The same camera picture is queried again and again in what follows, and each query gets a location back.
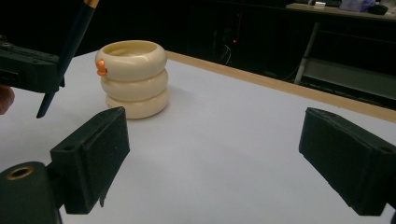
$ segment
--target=white table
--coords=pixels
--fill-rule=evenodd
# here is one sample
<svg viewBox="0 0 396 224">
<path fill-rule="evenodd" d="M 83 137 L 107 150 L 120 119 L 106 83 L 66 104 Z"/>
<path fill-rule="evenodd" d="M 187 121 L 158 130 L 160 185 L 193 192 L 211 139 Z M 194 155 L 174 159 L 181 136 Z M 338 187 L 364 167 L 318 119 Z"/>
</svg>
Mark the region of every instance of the white table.
<svg viewBox="0 0 396 224">
<path fill-rule="evenodd" d="M 0 116 L 0 171 L 26 161 L 50 163 L 53 147 L 106 110 L 94 54 L 72 61 L 66 87 L 42 119 L 35 114 L 43 95 L 15 90 L 14 105 Z M 308 107 L 339 114 L 393 145 L 395 111 L 169 55 L 170 104 L 154 117 L 128 120 L 131 152 L 105 207 L 97 204 L 83 216 L 62 207 L 64 224 L 390 222 L 388 205 L 381 217 L 358 216 L 298 145 Z"/>
</svg>

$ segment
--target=cream ring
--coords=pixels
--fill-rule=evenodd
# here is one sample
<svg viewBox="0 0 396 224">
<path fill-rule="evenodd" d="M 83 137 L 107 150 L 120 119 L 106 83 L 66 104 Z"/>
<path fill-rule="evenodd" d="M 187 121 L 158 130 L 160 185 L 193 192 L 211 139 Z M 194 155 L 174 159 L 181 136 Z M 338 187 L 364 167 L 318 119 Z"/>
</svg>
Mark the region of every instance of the cream ring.
<svg viewBox="0 0 396 224">
<path fill-rule="evenodd" d="M 121 82 L 101 78 L 102 89 L 111 98 L 122 101 L 141 101 L 162 92 L 168 84 L 168 73 L 163 69 L 160 74 L 141 81 Z"/>
<path fill-rule="evenodd" d="M 159 74 L 166 66 L 163 47 L 145 40 L 125 40 L 106 45 L 95 55 L 101 73 L 118 81 L 137 81 Z"/>
<path fill-rule="evenodd" d="M 123 106 L 127 119 L 143 119 L 159 113 L 168 105 L 169 90 L 165 88 L 160 94 L 144 101 L 118 101 L 107 96 L 106 103 L 109 108 Z"/>
</svg>

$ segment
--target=dark background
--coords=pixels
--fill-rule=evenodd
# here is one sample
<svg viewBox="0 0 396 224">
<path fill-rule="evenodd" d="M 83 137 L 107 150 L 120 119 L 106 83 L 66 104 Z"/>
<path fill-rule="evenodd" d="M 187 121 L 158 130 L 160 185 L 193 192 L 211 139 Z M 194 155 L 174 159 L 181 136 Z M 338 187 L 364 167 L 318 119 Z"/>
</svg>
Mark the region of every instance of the dark background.
<svg viewBox="0 0 396 224">
<path fill-rule="evenodd" d="M 396 76 L 396 22 L 285 9 L 289 0 L 101 0 L 77 55 L 127 39 L 292 81 L 315 21 L 313 57 Z M 0 35 L 59 55 L 81 0 L 2 0 Z"/>
</svg>

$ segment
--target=pen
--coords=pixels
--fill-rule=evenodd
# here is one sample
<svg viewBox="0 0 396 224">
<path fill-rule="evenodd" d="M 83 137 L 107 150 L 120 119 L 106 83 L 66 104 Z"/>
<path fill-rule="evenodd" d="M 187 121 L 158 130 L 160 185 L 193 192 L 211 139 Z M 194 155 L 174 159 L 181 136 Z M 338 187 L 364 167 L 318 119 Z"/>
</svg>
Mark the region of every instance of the pen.
<svg viewBox="0 0 396 224">
<path fill-rule="evenodd" d="M 76 54 L 78 46 L 87 31 L 90 24 L 93 12 L 95 11 L 99 0 L 83 0 L 83 4 L 72 24 L 70 33 L 64 43 L 58 61 L 58 77 L 59 85 L 64 87 L 64 73 L 67 70 L 70 62 Z M 55 95 L 55 92 L 46 93 L 40 108 L 38 109 L 37 118 L 42 118 L 46 115 L 50 103 Z"/>
</svg>

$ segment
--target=table edge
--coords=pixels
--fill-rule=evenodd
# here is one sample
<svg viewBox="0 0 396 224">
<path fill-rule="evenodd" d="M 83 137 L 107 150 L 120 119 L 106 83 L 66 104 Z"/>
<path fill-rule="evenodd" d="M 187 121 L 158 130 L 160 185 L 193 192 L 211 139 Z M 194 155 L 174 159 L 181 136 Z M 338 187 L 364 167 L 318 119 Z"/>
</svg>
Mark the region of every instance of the table edge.
<svg viewBox="0 0 396 224">
<path fill-rule="evenodd" d="M 298 95 L 310 100 L 315 100 L 328 105 L 342 107 L 367 116 L 387 120 L 396 123 L 396 110 L 391 110 L 377 105 L 370 105 L 346 97 L 330 94 L 323 91 L 309 89 L 289 82 L 277 80 L 270 77 L 261 76 L 244 70 L 232 68 L 218 63 L 201 60 L 191 56 L 179 54 L 173 51 L 166 51 L 168 59 L 184 63 L 190 66 L 205 69 L 210 72 L 221 74 L 227 77 L 237 78 L 246 82 L 254 83 L 274 90 L 283 91 Z"/>
</svg>

